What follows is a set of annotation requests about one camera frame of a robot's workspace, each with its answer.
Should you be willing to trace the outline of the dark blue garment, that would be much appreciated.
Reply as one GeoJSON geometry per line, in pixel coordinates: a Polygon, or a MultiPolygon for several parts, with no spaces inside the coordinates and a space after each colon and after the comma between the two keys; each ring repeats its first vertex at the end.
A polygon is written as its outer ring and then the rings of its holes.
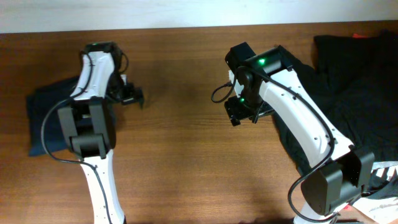
{"type": "Polygon", "coordinates": [[[63,135],[58,113],[53,111],[48,114],[48,112],[56,103],[70,96],[77,81],[78,77],[72,77],[55,82],[36,89],[33,94],[26,97],[31,143],[29,155],[31,157],[45,154],[42,140],[45,141],[49,152],[73,150],[72,145],[63,135]]]}

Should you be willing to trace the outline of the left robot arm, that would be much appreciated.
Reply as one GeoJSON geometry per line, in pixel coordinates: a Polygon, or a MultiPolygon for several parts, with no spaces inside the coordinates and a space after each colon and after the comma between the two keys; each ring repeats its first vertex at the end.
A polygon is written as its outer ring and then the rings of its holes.
{"type": "Polygon", "coordinates": [[[86,45],[81,60],[69,102],[57,110],[62,134],[86,177],[94,222],[125,223],[113,174],[116,129],[109,106],[143,105],[143,91],[127,80],[128,59],[115,42],[86,45]]]}

